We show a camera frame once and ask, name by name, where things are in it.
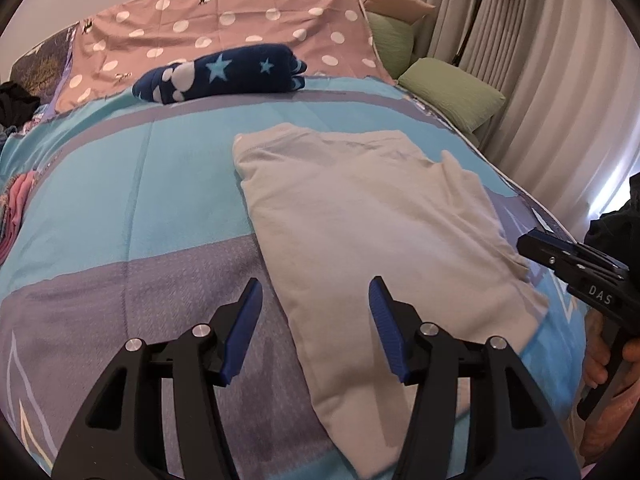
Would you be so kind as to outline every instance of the bed sheet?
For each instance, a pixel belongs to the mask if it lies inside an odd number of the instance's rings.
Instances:
[[[321,132],[402,130],[431,160],[447,150],[479,175],[511,244],[540,224],[567,236],[434,110],[372,78],[312,77],[292,94],[165,106],[130,89],[89,102],[9,139],[0,155],[0,182],[40,172],[0,269],[0,409],[44,469],[128,338],[174,338],[256,276],[264,307],[242,373],[216,391],[241,478],[355,478],[311,408],[231,157],[236,134],[283,122]],[[580,378],[584,312],[544,267],[531,264],[531,280],[550,309],[522,359],[564,417]],[[171,399],[169,384],[163,396]],[[452,473],[463,468],[467,432],[463,416]],[[165,439],[170,469],[180,472],[171,424]]]

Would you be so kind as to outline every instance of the dark clothing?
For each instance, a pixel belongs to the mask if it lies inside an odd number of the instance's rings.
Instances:
[[[629,185],[631,199],[618,211],[592,220],[584,243],[626,264],[640,288],[640,173],[629,178]]]
[[[31,95],[18,83],[8,81],[0,84],[0,124],[5,128],[20,129],[30,121],[40,106],[40,98]]]

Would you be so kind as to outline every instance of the white curtain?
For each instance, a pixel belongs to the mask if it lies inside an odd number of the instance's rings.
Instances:
[[[427,1],[417,52],[450,61],[472,0]],[[640,152],[640,48],[615,6],[484,0],[460,68],[507,97],[484,154],[582,238]]]
[[[640,48],[610,0],[544,0],[484,152],[584,236],[640,152]]]

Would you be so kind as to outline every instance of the beige pillow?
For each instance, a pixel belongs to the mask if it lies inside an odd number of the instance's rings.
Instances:
[[[422,0],[364,0],[364,8],[369,12],[389,16],[409,25],[435,9],[434,6]]]

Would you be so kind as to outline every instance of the dark blue star pillow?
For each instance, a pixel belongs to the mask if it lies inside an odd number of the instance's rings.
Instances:
[[[169,104],[220,94],[291,92],[305,86],[306,63],[283,44],[231,48],[185,63],[150,70],[133,95]]]

